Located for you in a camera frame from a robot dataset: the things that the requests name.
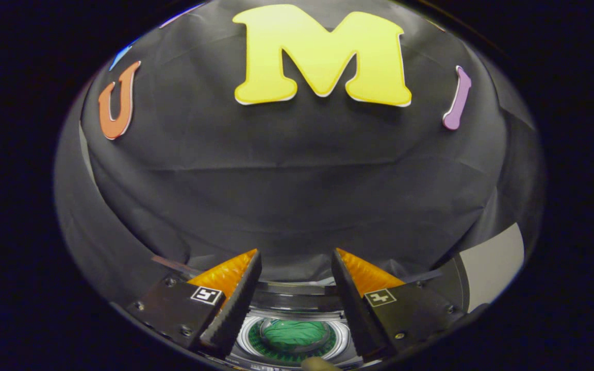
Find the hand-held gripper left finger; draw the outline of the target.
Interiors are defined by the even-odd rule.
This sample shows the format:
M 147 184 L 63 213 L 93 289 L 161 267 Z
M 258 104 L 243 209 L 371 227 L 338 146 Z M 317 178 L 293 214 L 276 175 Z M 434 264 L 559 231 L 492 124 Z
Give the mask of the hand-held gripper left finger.
M 249 312 L 261 270 L 261 253 L 252 249 L 189 280 L 170 273 L 126 312 L 188 352 L 223 359 Z

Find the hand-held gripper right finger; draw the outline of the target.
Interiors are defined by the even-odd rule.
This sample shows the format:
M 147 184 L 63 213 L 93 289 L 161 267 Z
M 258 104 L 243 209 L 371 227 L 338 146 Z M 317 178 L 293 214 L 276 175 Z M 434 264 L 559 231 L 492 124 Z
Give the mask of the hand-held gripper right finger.
M 406 283 L 343 249 L 332 273 L 358 356 L 409 357 L 460 325 L 465 312 L 422 283 Z

